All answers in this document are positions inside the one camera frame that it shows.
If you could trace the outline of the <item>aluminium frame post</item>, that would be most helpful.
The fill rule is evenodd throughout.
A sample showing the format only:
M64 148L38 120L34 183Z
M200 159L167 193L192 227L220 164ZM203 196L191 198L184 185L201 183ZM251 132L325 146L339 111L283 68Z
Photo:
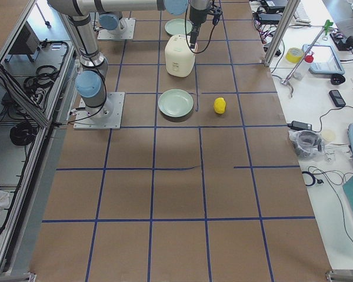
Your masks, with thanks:
M270 43L270 46L268 47L268 50L265 54L263 64L265 66L270 66L277 49L279 48L279 45L285 35L286 30L288 29L289 23L291 22L295 11L297 10L297 7L299 5L300 0L290 0L288 1L284 13L282 14L281 20L278 24L278 27L276 29L275 35Z

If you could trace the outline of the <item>yellow tape roll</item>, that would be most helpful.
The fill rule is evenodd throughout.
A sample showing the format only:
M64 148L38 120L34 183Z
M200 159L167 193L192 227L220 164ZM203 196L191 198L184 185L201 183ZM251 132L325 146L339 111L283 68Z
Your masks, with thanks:
M290 63L298 63L304 57L304 51L300 48L289 48L285 59Z

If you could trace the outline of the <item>teach pendant blue grey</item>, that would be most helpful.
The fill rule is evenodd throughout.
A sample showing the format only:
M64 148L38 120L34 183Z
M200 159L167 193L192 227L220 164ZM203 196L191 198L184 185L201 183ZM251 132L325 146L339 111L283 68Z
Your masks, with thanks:
M314 45L311 50L314 60L309 65L309 71L316 75L343 75L345 70L331 45Z

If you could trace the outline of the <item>yellow lemon toy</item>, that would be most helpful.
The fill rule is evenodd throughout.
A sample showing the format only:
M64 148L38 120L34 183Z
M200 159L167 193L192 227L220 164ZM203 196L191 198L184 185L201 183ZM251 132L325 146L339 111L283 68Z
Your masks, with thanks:
M214 105L213 105L214 112L219 115L224 114L226 111L226 105L227 105L227 103L223 97L216 98L214 100Z

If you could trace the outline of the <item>pale green plate far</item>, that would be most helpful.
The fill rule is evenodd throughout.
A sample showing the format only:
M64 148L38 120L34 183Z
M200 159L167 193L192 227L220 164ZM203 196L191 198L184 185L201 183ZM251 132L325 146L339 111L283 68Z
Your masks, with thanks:
M172 19L165 24L165 31L168 35L174 36L189 34L192 31L192 23L190 21L184 21L184 19Z

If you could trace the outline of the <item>cream white rice cooker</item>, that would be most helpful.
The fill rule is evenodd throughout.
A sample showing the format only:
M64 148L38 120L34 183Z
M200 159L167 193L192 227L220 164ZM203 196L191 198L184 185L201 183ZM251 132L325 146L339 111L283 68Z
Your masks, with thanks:
M166 71L180 78L187 77L194 67L195 54L189 48L190 36L172 36L165 47Z

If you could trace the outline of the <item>black remote device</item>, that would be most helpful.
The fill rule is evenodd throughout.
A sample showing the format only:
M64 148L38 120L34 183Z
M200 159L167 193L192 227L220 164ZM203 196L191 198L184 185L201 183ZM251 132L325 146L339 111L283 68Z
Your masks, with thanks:
M329 91L329 96L336 107L342 108L346 106L346 103L338 90Z

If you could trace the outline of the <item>pale green plate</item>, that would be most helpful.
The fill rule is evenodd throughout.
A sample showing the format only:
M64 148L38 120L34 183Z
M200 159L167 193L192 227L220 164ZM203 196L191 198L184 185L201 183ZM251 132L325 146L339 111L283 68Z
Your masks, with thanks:
M187 91L170 89L158 98L158 109L164 115L173 118L186 116L194 107L194 100Z
M165 31L168 35L174 36L189 34L192 31L192 23L190 21L184 21L184 19L172 19L165 24Z

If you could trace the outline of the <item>black power adapter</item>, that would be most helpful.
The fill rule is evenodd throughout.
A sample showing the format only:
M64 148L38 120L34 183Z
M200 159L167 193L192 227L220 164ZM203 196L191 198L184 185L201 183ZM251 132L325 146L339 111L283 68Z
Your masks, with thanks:
M304 122L299 122L296 120L293 120L292 122L288 123L287 126L291 130L295 131L301 131L301 130L312 130L312 125L309 123L304 123Z

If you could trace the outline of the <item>pale green plate near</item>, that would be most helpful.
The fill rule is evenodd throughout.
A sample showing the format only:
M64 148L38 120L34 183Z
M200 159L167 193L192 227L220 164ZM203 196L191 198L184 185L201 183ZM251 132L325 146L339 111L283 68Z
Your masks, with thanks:
M158 98L158 109L164 115L173 118L186 116L194 107L194 100L187 91L170 89Z

